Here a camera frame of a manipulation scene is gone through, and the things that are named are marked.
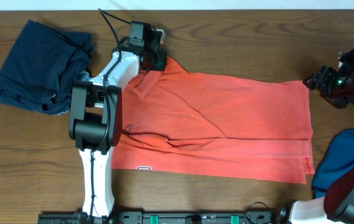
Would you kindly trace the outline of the red t-shirt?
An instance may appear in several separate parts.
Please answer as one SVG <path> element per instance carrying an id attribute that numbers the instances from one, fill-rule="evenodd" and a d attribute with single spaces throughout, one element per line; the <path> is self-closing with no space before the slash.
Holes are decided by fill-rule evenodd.
<path id="1" fill-rule="evenodd" d="M 169 58 L 124 89 L 112 167 L 303 184 L 312 135 L 300 81 L 188 72 Z"/>

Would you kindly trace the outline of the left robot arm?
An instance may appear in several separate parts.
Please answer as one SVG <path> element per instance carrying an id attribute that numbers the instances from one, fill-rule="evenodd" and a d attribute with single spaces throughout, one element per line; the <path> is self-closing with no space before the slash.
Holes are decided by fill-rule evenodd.
<path id="1" fill-rule="evenodd" d="M 114 206 L 111 160 L 123 126 L 122 92 L 141 71 L 166 66 L 165 31 L 131 21 L 127 37 L 117 41 L 109 64 L 97 76 L 72 88 L 68 134 L 83 163 L 85 199 L 75 223 L 109 223 Z"/>

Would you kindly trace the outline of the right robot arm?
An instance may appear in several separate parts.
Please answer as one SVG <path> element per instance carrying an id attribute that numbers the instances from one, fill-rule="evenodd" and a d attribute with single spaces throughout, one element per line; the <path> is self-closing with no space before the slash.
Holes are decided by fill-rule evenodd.
<path id="1" fill-rule="evenodd" d="M 333 107 L 354 106 L 354 48 L 341 53 L 338 69 L 323 66 L 303 81 Z M 314 199 L 295 201 L 273 215 L 271 223 L 354 223 L 354 129 L 329 144 L 312 181 Z"/>

